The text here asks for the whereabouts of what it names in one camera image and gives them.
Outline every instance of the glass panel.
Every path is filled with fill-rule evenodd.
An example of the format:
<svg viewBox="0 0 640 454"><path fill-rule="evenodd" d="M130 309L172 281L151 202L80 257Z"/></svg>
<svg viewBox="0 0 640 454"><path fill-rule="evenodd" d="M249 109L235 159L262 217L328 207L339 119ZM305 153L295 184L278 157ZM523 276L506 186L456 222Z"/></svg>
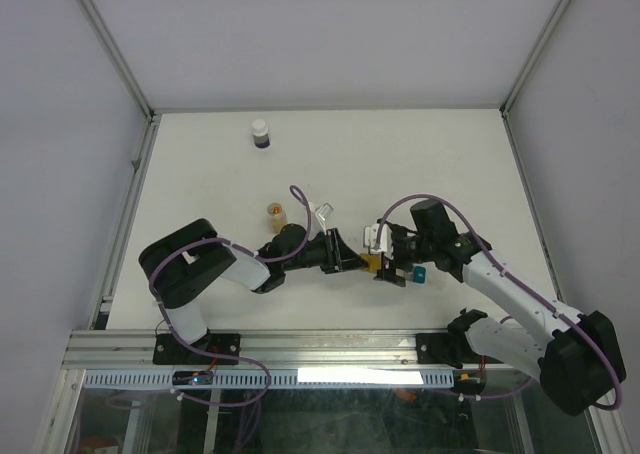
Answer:
<svg viewBox="0 0 640 454"><path fill-rule="evenodd" d="M254 393L189 391L224 402ZM537 384L519 402L461 403L428 390L273 389L244 409L178 402L166 391L92 389L79 418L70 452L83 454L597 452L586 417L559 412Z"/></svg>

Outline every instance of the purple cable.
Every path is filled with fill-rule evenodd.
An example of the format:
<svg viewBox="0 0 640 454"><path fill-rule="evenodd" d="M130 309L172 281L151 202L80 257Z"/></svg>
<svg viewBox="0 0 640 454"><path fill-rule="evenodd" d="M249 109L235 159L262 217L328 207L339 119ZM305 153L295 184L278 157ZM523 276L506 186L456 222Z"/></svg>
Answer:
<svg viewBox="0 0 640 454"><path fill-rule="evenodd" d="M480 235L476 232L476 230L473 228L471 223L462 214L462 212L460 212L460 210L456 206L451 204L449 201L446 201L445 199L442 199L441 197L434 196L434 195L431 195L431 194L412 194L410 196L404 197L404 198L400 199L399 201L395 202L394 204L392 204L391 207L389 207L389 209L387 209L387 211L382 216L382 219L380 220L380 225L384 225L387 222L387 218L389 217L389 215L398 206L404 204L405 202L414 200L414 199L434 199L434 200L436 200L438 202L441 202L443 205L445 205L449 209L451 209L460 218L460 220L467 227L467 229L469 229L469 233L471 233L471 235L473 236L475 241L480 246L480 249L482 249L482 252L487 257L487 259L489 259L491 264L493 264L493 266L496 269L498 269L499 271L501 271L501 272L503 271L503 268L502 268L502 265L500 264L500 262L495 257L493 257L493 254L491 254L491 251L489 251L489 249L485 245L485 243L482 240L482 238L480 237ZM382 237L382 229L379 229L378 230L378 237L376 238L376 246L380 245L380 238L381 237ZM600 347L593 341L593 339L591 339L587 335L587 333L584 332L575 322L573 322L571 319L569 319L565 314L562 314L562 313L559 314L558 310L556 309L556 307L551 302L549 302L547 299L542 297L535 290L533 290L531 287L526 285L523 281L521 281L520 279L518 279L516 276L514 276L513 274L511 274L508 271L505 271L503 273L503 275L504 275L504 277L509 279L511 282L513 282L516 286L518 286L520 289L522 289L527 294L529 294L531 297L533 297L540 304L542 304L546 309L551 311L551 313L553 313L554 316L557 316L559 319L561 319L565 324L567 324L571 329L573 329L587 343L587 345L591 349L593 349L593 351L596 353L596 355L600 359L600 362L602 362L602 364L604 365L605 369L607 370L607 373L611 377L611 380L613 382L613 389L614 389L614 391L616 393L616 399L613 402L613 404L607 406L607 405L600 404L600 403L596 402L596 403L594 403L594 406L597 407L598 409L602 409L602 410L605 410L605 411L614 411L614 410L618 409L620 407L620 405L622 404L622 388L620 386L620 381L618 380L618 375L616 374L616 371L614 370L613 366L609 362L609 359L607 359L607 356L605 356L604 353L602 352L602 349L600 349Z"/></svg>
<svg viewBox="0 0 640 454"><path fill-rule="evenodd" d="M247 423L247 406L243 406L242 410L240 411L240 422L238 423L238 433L236 435L236 442L234 444L234 451L236 450L236 446L238 446L240 444L240 440L242 439L242 436L244 435L244 430L246 428L245 424Z"/></svg>
<svg viewBox="0 0 640 454"><path fill-rule="evenodd" d="M311 207L309 207L309 201L304 195L304 192L302 192L302 190L298 186L289 186L289 192L300 204L304 206L305 211L307 211L307 229L304 233L304 238L302 239L300 245L289 254L285 254L284 256L280 257L272 257L269 259L266 259L264 257L256 257L256 259L258 259L260 262L264 262L265 264L269 264L270 262L286 261L287 259L295 257L302 249L304 249L304 246L306 246L307 242L309 241L309 233L311 231Z"/></svg>
<svg viewBox="0 0 640 454"><path fill-rule="evenodd" d="M260 417L262 416L262 404L260 402L256 402L253 405L253 410L249 413L249 416L246 420L245 425L241 426L241 429L238 430L238 436L236 437L236 443L233 449L233 454L238 454L249 442L253 439L256 430L258 429L258 425L260 425ZM249 433L245 436L244 430L251 423L252 420L253 426Z"/></svg>
<svg viewBox="0 0 640 454"><path fill-rule="evenodd" d="M298 187L298 186L289 186L289 192L291 192L291 195L300 203L302 203L307 211L307 229L304 235L304 238L302 239L302 242L300 243L300 245L292 252L290 252L289 254L286 254L284 256L280 256L280 257L274 257L271 259L265 259L259 256L255 256L255 259L259 262L262 263L270 263L270 262L281 262L281 261L285 261L287 259L290 259L294 256L296 256L302 249L304 249L304 246L307 244L307 241L309 240L309 231L311 230L311 208L309 207L309 202L307 201L307 197L304 195L304 192L302 192L302 190ZM186 349L189 349L191 352L194 352L196 354L200 354L201 356L206 356L206 357L210 357L212 359L228 359L228 360L234 360L234 361L240 361L240 362L247 362L249 364L253 364L257 367L259 367L260 369L262 369L264 371L264 373L267 376L267 381L265 383L265 386L262 390L260 390L258 392L258 394L256 394L255 397L248 399L247 401L243 401L243 402L231 402L231 403L225 403L225 402L211 402L211 401L205 401L203 399L198 399L197 397L193 397L190 396L189 394L184 393L183 391L180 391L178 389L176 389L176 391L178 391L180 393L180 395L182 397L184 397L185 399L189 399L191 401L197 402L199 404L204 404L205 406L213 406L213 407L243 407L243 406L248 406L249 404L253 404L254 402L257 402L262 396L265 395L265 393L267 392L267 390L269 389L269 386L271 386L271 373L269 372L269 369L267 368L267 366L265 366L263 363L261 363L260 361L257 361L255 359L250 359L248 357L241 357L241 356L228 356L226 354L216 354L213 352L207 352L207 351L203 351L201 349L197 349L195 347L193 347L191 344L189 344L187 341L185 341L182 337L180 337L180 335L178 334L178 332L173 328L173 326L171 325L171 322L169 320L169 316L167 315L167 311L164 307L164 305L162 304L162 299L160 299L160 296L158 295L158 293L155 290L155 283L156 280L158 279L158 276L160 275L160 273L162 272L162 270L167 267L167 265L173 261L174 259L176 259L178 256L181 256L183 253L194 249L196 247L200 247L200 246L206 246L209 244L216 244L216 243L220 243L220 244L224 244L226 246L231 246L234 249L237 249L241 252L244 252L245 254L254 257L254 252L242 247L240 245L237 244L232 244L231 241L229 241L228 239L222 238L222 237L213 237L213 238L209 238L209 239L201 239L199 241L195 241L192 242L191 244L187 244L186 246L181 247L180 249L178 249L177 251L172 252L171 254L169 254L165 259L163 259L160 264L158 264L158 266L154 269L154 271L151 273L151 276L149 276L149 291L151 291L151 294L153 295L153 297L156 298L156 301L158 301L158 307L160 308L160 313L162 314L163 319L165 320L165 322L167 323L167 326L169 327L169 331L171 332L171 334L173 335L173 337L176 339L176 341L178 341L179 344L181 344L183 347L185 347Z"/></svg>

